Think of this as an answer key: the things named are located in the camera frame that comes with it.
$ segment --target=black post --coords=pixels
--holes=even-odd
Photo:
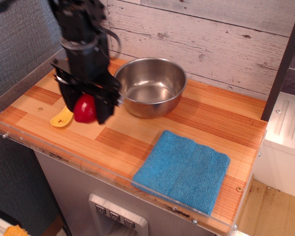
[[[262,120],[269,121],[270,119],[273,108],[275,106],[275,102],[277,100],[277,97],[279,96],[283,81],[285,79],[285,76],[290,67],[291,61],[293,59],[294,53],[295,53],[295,24],[294,24],[289,42],[286,46],[281,64],[277,71],[275,80],[273,82],[272,89],[267,99],[264,112],[261,116]]]

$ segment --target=red apple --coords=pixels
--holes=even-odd
[[[89,94],[84,93],[76,102],[74,109],[74,119],[81,123],[91,123],[97,120],[95,100]]]

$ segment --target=blue microfiber cloth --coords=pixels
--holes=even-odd
[[[225,154],[164,131],[133,181],[211,215],[229,163]]]

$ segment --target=whitewashed wood wall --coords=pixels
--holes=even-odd
[[[295,0],[102,0],[122,59],[161,57],[188,78],[266,100],[295,22]],[[118,44],[112,40],[112,51]]]

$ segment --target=metal bowl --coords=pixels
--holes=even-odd
[[[179,103],[187,85],[184,70],[161,58],[141,58],[121,66],[115,73],[124,106],[142,118],[158,118],[171,112]]]

